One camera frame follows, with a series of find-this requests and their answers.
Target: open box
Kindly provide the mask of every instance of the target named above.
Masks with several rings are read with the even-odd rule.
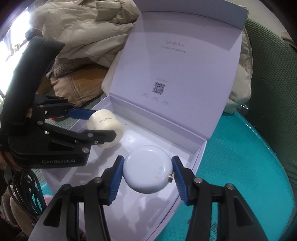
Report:
[[[223,112],[247,10],[224,0],[135,2],[142,13],[122,52],[110,95],[93,108],[111,110],[125,134],[111,148],[93,146],[84,167],[44,170],[53,193],[65,183],[87,183],[118,155],[126,157],[143,145],[178,155],[196,173]],[[71,130],[80,132],[86,123],[80,120]],[[122,179],[116,200],[104,207],[112,240],[154,240],[179,203],[174,181],[158,193],[140,194]],[[79,220],[84,230],[83,206]]]

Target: robotic arm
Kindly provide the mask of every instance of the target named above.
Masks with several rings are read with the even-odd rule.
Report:
[[[42,76],[63,48],[59,42],[34,37],[15,69],[0,116],[0,151],[11,152],[24,168],[61,168],[83,166],[92,145],[115,139],[114,131],[76,133],[45,123],[45,119],[65,114],[88,120],[92,110],[78,108],[61,97],[36,93]],[[32,116],[27,111],[32,108]],[[208,241],[211,204],[218,205],[217,241],[267,241],[258,220],[236,187],[208,184],[184,168],[178,156],[172,158],[175,181],[181,200],[193,205],[186,241]],[[124,158],[118,156],[113,167],[86,185],[64,184],[39,217],[29,241],[78,238],[78,203],[85,203],[88,241],[110,241],[103,205],[116,198],[122,179]]]

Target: screw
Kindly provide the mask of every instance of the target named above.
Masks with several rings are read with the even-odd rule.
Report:
[[[228,183],[228,184],[226,185],[226,187],[227,187],[229,190],[233,190],[233,189],[234,189],[234,185],[231,184],[231,183]]]
[[[94,178],[94,183],[100,183],[102,181],[103,181],[103,179],[101,177]]]
[[[63,190],[68,190],[70,187],[71,187],[70,184],[64,184],[64,185],[62,186],[62,189],[63,189]]]
[[[172,183],[173,178],[174,178],[174,174],[175,173],[173,172],[172,174],[168,175],[168,182]]]
[[[200,183],[202,183],[203,182],[203,179],[201,178],[201,177],[196,177],[196,178],[194,178],[194,183],[198,183],[198,184],[200,184]]]
[[[82,150],[83,150],[83,153],[89,153],[90,151],[87,147],[83,147]]]

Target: qr code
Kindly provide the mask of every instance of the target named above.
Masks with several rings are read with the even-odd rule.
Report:
[[[164,88],[165,88],[165,85],[164,84],[161,84],[159,82],[155,82],[155,86],[153,88],[153,92],[156,93],[156,94],[162,95],[163,94],[163,91],[164,91]]]

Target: round white object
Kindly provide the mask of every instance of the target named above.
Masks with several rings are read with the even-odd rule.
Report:
[[[116,138],[112,142],[98,145],[101,148],[109,148],[117,144],[125,133],[124,126],[117,120],[110,110],[98,110],[91,115],[87,122],[88,130],[115,131]]]
[[[125,159],[123,176],[126,183],[139,193],[162,190],[172,174],[172,162],[159,147],[146,145],[131,151]]]

